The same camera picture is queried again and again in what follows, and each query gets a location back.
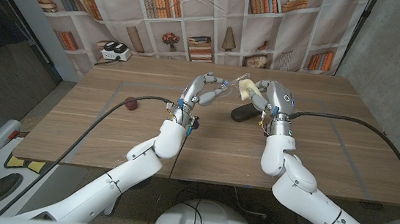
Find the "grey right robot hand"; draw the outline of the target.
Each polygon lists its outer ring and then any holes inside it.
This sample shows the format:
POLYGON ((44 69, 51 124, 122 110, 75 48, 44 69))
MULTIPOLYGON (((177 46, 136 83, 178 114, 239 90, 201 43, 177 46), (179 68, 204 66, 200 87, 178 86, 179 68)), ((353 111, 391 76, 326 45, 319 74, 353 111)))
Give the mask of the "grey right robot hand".
POLYGON ((290 115, 294 112, 294 100, 290 90, 277 81, 258 81, 254 88, 249 86, 245 90, 253 106, 262 112, 268 113, 270 120, 267 125, 261 125, 267 135, 292 135, 290 115))

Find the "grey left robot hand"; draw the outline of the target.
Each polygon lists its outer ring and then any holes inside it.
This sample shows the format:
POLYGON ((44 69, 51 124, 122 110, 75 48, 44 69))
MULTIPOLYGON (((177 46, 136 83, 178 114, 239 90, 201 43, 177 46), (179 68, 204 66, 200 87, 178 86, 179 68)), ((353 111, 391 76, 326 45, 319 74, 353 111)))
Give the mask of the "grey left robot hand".
POLYGON ((228 90, 229 81, 213 76, 212 72, 197 76, 182 92, 177 104, 171 108, 168 120, 185 127, 195 105, 208 106, 228 90), (201 93, 208 84, 218 84, 215 90, 201 93))

